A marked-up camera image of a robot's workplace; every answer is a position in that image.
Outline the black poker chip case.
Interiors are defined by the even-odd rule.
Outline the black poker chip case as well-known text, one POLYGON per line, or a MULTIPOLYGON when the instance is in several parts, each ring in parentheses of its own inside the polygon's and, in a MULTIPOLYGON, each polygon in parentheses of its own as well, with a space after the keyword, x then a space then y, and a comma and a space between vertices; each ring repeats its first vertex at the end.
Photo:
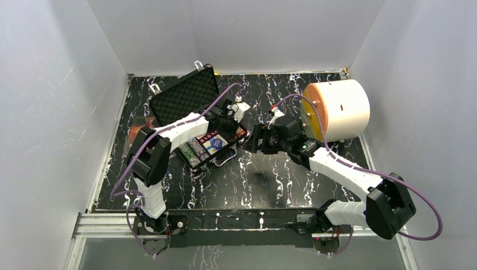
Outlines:
MULTIPOLYGON (((232 100, 224 91, 218 88, 213 67, 209 64, 192 71, 179 78, 170 85, 164 87, 158 94, 150 100, 150 109, 159 123, 160 127, 170 127, 171 129, 160 134, 161 137, 168 137, 172 142, 172 150, 177 152, 186 163, 178 147, 187 143, 188 140, 202 136, 211 132, 210 130, 210 109, 219 101, 232 100)), ((214 155, 201 161, 200 165, 190 169, 203 168, 209 162, 215 162, 218 155, 229 149, 237 150, 249 136, 236 139, 235 132, 217 131, 228 145, 216 152, 214 155)))

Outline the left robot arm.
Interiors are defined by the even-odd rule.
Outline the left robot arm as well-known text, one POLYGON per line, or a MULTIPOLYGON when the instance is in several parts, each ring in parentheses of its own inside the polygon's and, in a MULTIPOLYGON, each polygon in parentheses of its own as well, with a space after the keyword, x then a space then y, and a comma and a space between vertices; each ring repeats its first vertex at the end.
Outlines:
POLYGON ((204 170, 209 163, 221 167, 218 156, 227 151, 236 155, 249 135, 241 124, 249 109, 240 98, 226 99, 204 115, 195 111, 164 127, 139 130, 127 161, 141 197, 135 212, 147 231, 161 234, 169 226, 161 182, 171 153, 178 152, 193 171, 204 170))

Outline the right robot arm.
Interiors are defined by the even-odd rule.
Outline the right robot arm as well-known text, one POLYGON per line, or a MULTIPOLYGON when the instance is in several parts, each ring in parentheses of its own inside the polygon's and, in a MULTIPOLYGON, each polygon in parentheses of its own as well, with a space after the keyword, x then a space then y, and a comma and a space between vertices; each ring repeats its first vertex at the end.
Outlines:
POLYGON ((242 148, 247 152, 273 155, 284 152, 298 165, 322 174, 351 190, 359 202, 329 199, 308 220, 288 224, 296 230, 330 233, 338 226, 370 228, 383 239, 392 239, 415 214, 408 190, 389 177, 364 172, 325 148, 319 140, 308 137, 300 120, 280 116, 270 125, 256 124, 242 148))

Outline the blue blind button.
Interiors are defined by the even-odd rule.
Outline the blue blind button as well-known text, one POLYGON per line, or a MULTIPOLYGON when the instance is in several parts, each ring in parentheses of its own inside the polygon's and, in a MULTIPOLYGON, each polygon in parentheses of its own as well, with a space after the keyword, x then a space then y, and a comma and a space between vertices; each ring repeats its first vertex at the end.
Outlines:
POLYGON ((219 149, 222 148, 222 146, 223 146, 223 142, 219 138, 212 138, 210 140, 210 148, 211 149, 219 150, 219 149))

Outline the blue playing card deck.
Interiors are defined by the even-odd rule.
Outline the blue playing card deck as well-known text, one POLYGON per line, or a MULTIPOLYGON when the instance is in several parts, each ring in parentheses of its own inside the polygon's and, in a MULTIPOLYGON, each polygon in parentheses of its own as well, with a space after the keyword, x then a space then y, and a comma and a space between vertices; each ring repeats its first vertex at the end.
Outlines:
POLYGON ((200 139, 200 143, 210 155, 214 155, 228 145, 228 142, 221 135, 204 136, 200 139))

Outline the red playing card deck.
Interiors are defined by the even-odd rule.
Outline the red playing card deck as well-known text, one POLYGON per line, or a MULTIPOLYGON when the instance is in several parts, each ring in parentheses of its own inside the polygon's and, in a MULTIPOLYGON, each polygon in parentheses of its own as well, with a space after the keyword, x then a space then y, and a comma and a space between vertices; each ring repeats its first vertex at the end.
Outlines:
POLYGON ((207 134, 203 134, 202 136, 197 136, 197 140, 200 143, 205 143, 209 141, 210 139, 214 138, 216 135, 218 135, 218 132, 216 130, 208 132, 207 134))

